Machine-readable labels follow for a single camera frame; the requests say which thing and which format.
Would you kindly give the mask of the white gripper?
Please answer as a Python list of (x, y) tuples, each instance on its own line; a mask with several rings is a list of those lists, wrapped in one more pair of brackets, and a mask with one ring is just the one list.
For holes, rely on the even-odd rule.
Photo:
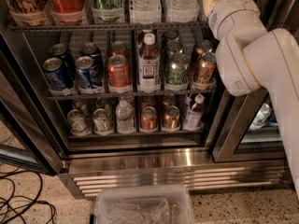
[(231, 31), (250, 31), (263, 35), (266, 29), (260, 20), (260, 9), (253, 0), (202, 0), (208, 25), (218, 40)]

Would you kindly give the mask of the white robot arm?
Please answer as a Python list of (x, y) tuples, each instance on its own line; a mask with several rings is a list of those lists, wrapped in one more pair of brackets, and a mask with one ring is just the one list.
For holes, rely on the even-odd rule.
[(299, 195), (299, 46), (282, 28), (266, 30), (253, 0), (203, 0), (221, 80), (233, 96), (267, 89)]

